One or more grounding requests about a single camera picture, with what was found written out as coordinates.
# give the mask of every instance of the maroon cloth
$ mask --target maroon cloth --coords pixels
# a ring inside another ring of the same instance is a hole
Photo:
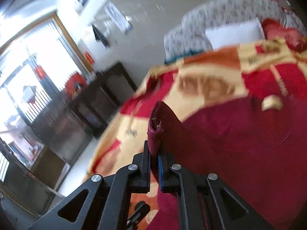
[[[216,173],[277,230],[287,229],[307,199],[307,102],[281,99],[280,111],[262,112],[262,100],[248,97],[201,109],[183,123],[159,101],[148,126],[153,172],[162,141],[177,163]],[[159,190],[158,204],[147,229],[178,230],[177,199]]]

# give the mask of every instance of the red cloth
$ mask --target red cloth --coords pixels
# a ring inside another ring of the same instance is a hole
[[[307,102],[281,99],[280,111],[262,112],[262,100],[248,97],[201,109],[183,123],[159,101],[148,126],[152,171],[162,141],[177,163],[216,173],[276,230],[286,230],[307,199]],[[177,199],[158,191],[158,204],[147,229],[177,230]]]
[[[264,36],[268,40],[274,40],[276,37],[285,38],[290,49],[299,53],[307,49],[304,37],[296,28],[285,28],[278,21],[266,19],[262,22]]]

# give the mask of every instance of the dark wooden table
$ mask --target dark wooden table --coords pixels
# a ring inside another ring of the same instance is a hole
[[[112,112],[116,112],[121,105],[106,85],[106,82],[114,75],[124,76],[133,91],[136,91],[137,86],[123,65],[117,62],[107,71],[98,74],[96,79],[68,104],[69,108],[91,127],[95,137],[99,137],[108,126],[106,117],[111,117]]]

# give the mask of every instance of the bed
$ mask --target bed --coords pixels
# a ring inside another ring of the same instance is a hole
[[[229,1],[214,0],[196,8],[183,17],[182,25],[165,36],[168,59],[185,55],[190,50],[202,52],[175,58],[169,65],[149,70],[139,89],[123,104],[103,133],[88,167],[87,178],[95,173],[102,176],[114,174],[119,168],[130,164],[135,154],[142,152],[151,111],[159,100],[164,101],[180,121],[184,121],[200,108],[249,94],[263,98],[274,91],[274,94],[284,96],[307,96],[307,53],[290,50],[283,39],[261,40],[211,50],[210,41],[203,32],[206,25],[204,20],[210,11],[216,11],[216,6],[224,6],[221,5],[223,3],[237,12],[241,9],[252,11],[251,8],[254,8],[254,12],[251,12],[253,16],[273,18],[306,35],[299,18],[283,10],[274,1],[231,0],[231,4]],[[218,17],[215,15],[213,26],[221,24]],[[233,18],[235,21],[245,21],[251,17],[249,14]],[[158,211],[158,183],[153,176],[150,187],[148,194],[133,194],[131,198],[130,214],[139,201],[143,200],[151,206],[149,214],[140,222],[139,229],[145,229]]]

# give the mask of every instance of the wall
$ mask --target wall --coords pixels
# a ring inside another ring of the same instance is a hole
[[[74,0],[37,0],[18,10],[14,16],[2,22],[0,46],[29,23],[57,9],[58,15],[73,40],[78,43],[82,29],[89,24],[99,8],[107,0],[90,0],[79,16],[73,9]]]

